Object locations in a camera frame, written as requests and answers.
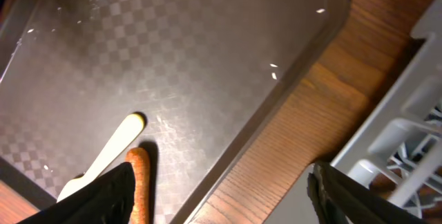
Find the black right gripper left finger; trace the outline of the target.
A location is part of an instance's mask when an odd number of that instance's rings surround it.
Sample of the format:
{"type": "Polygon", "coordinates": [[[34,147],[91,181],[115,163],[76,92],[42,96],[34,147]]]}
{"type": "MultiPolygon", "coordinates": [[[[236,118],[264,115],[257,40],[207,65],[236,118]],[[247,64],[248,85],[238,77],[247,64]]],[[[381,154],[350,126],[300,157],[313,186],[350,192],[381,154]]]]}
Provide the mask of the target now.
{"type": "Polygon", "coordinates": [[[21,223],[128,223],[134,206],[134,193],[133,167],[123,162],[78,192],[21,223]]]}

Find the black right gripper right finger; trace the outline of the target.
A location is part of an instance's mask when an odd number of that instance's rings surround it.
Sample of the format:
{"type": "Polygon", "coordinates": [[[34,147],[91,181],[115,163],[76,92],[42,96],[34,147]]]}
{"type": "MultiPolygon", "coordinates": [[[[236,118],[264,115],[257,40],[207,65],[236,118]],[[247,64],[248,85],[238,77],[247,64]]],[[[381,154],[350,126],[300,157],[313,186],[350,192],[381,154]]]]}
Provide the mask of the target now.
{"type": "Polygon", "coordinates": [[[425,224],[323,161],[308,175],[307,195],[320,224],[425,224]]]}

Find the orange carrot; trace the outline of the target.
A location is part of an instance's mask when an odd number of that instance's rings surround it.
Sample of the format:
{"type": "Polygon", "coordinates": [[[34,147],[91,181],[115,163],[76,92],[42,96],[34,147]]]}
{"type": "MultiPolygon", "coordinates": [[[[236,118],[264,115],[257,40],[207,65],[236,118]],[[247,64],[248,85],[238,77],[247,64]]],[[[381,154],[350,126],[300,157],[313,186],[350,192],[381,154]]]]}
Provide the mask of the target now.
{"type": "Polygon", "coordinates": [[[126,154],[126,162],[131,163],[135,175],[134,206],[131,223],[149,223],[149,183],[151,163],[147,151],[136,147],[126,154]]]}

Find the yellow plastic spoon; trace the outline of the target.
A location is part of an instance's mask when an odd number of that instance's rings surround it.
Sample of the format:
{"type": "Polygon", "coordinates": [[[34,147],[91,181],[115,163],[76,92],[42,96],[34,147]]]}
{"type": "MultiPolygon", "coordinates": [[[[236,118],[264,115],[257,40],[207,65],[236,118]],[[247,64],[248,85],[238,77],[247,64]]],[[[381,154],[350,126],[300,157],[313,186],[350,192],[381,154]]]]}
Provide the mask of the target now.
{"type": "Polygon", "coordinates": [[[66,183],[57,198],[57,202],[68,198],[93,182],[136,139],[145,125],[146,120],[140,113],[132,113],[126,116],[86,173],[66,183]]]}

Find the dark brown serving tray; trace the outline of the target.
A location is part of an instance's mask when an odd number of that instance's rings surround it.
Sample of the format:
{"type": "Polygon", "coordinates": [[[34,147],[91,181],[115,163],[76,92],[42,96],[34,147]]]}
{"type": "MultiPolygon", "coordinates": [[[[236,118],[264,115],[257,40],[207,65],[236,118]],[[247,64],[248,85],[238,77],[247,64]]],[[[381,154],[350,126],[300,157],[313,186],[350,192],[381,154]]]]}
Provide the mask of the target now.
{"type": "Polygon", "coordinates": [[[15,0],[1,25],[1,158],[47,206],[142,113],[155,222],[187,223],[348,12],[349,0],[15,0]]]}

